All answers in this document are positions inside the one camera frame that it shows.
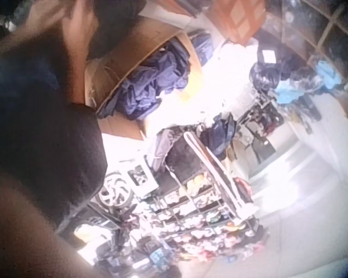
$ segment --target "hanging garment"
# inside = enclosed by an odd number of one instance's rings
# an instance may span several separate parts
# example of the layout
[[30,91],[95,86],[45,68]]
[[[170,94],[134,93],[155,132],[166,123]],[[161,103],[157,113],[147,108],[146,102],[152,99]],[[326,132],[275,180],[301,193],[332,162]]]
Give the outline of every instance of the hanging garment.
[[177,38],[142,62],[100,109],[98,117],[113,115],[115,109],[129,120],[143,120],[156,110],[161,92],[183,90],[188,84],[190,55]]
[[211,35],[205,30],[196,30],[188,34],[200,60],[204,66],[213,56],[214,48]]
[[217,158],[223,160],[226,158],[226,148],[235,135],[236,122],[232,114],[227,120],[222,120],[220,115],[214,120],[213,126],[201,133],[200,140]]
[[183,135],[180,127],[171,127],[159,132],[151,143],[146,157],[148,166],[157,172],[164,164],[165,158],[173,144]]

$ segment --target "wheel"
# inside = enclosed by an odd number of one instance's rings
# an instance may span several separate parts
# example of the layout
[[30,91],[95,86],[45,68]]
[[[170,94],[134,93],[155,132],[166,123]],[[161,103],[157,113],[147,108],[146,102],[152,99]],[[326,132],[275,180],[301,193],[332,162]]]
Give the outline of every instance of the wheel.
[[106,176],[102,189],[96,195],[97,201],[106,209],[128,207],[133,200],[133,191],[120,172]]

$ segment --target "person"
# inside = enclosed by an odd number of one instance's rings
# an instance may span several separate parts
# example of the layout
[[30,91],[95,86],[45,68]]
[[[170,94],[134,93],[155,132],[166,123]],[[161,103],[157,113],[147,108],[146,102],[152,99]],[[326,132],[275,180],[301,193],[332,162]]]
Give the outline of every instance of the person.
[[[84,105],[93,2],[65,3],[35,1],[0,41],[0,277],[99,277],[55,233],[107,170],[95,112]],[[64,47],[65,83],[53,63],[62,58],[44,55],[49,38]]]

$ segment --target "clothing rack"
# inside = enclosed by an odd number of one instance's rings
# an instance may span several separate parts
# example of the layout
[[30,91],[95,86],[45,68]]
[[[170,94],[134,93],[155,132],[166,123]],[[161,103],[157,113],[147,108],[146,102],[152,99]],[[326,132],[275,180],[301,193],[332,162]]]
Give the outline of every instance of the clothing rack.
[[[162,223],[162,226],[165,228],[168,225],[177,224],[180,227],[180,230],[173,231],[173,232],[172,231],[162,232],[159,235],[159,237],[162,240],[169,242],[176,237],[186,235],[186,236],[192,237],[190,239],[190,242],[199,243],[203,240],[209,240],[211,238],[218,236],[218,233],[215,231],[215,228],[220,227],[220,226],[226,226],[228,223],[233,222],[234,220],[237,219],[236,210],[234,208],[232,208],[232,205],[231,206],[228,205],[228,204],[232,204],[232,200],[230,199],[230,197],[226,194],[226,192],[224,190],[223,191],[220,190],[221,187],[219,185],[216,186],[217,181],[211,174],[208,176],[209,180],[211,181],[211,184],[203,185],[195,196],[191,196],[188,193],[187,187],[186,187],[187,181],[190,181],[190,180],[194,179],[196,176],[198,176],[200,174],[204,174],[205,172],[209,173],[209,171],[208,171],[208,169],[206,169],[206,167],[203,167],[201,169],[201,171],[196,171],[195,174],[193,174],[193,176],[191,178],[186,179],[186,183],[180,182],[180,180],[177,177],[177,174],[174,173],[174,171],[172,171],[168,166],[166,166],[166,170],[170,173],[171,177],[176,181],[176,183],[178,184],[178,187],[176,187],[175,190],[172,190],[170,192],[165,192],[164,195],[160,195],[159,200],[155,199],[155,204],[157,205],[157,207],[160,207],[160,209],[157,211],[153,211],[153,210],[152,211],[154,212],[154,214],[157,217],[162,213],[169,212],[171,215],[171,217],[169,219],[160,220]],[[174,191],[178,191],[179,189],[182,189],[183,192],[185,192],[185,196],[181,197],[177,203],[167,204],[165,201],[165,197]],[[204,207],[199,207],[196,204],[197,198],[204,196],[210,192],[217,193],[220,196],[220,199],[214,200],[211,203],[208,203]],[[195,210],[189,212],[186,215],[180,215],[179,212],[178,213],[174,212],[174,209],[178,209],[180,206],[185,205],[185,204],[189,204],[189,203],[192,203],[194,205]],[[216,222],[211,222],[209,219],[207,219],[206,215],[208,215],[208,213],[216,212],[220,208],[222,208],[220,210],[221,216]],[[195,226],[192,228],[186,228],[184,226],[185,220],[188,220],[188,219],[191,219],[194,217],[199,217],[199,216],[202,216],[202,219],[203,219],[201,226]],[[248,231],[252,231],[255,234],[258,226],[255,227],[254,225],[252,225],[250,223],[251,220],[254,220],[254,223],[256,223],[256,222],[259,223],[259,221],[254,217],[254,215],[252,215],[248,219],[241,221],[240,225],[245,224],[245,227],[242,229],[242,231],[248,230]],[[210,237],[203,237],[203,238],[198,239],[191,234],[191,232],[201,231],[204,229],[211,230],[213,232],[213,235]]]

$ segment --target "cardboard box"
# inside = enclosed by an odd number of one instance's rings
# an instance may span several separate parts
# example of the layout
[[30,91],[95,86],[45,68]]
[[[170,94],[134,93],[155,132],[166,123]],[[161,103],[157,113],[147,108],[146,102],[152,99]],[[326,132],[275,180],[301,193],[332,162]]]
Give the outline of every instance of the cardboard box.
[[[187,87],[181,92],[175,90],[172,94],[178,94],[182,102],[189,100],[202,86],[201,64],[190,39],[183,30],[175,26],[142,17],[132,32],[108,55],[88,62],[85,71],[85,104],[98,111],[140,63],[174,36],[190,54],[191,72]],[[108,134],[133,139],[142,138],[140,127],[144,126],[144,123],[130,122],[123,114],[118,113],[107,118],[107,121],[100,121],[103,122],[103,130],[109,131]],[[129,126],[130,132],[126,132],[126,126]]]

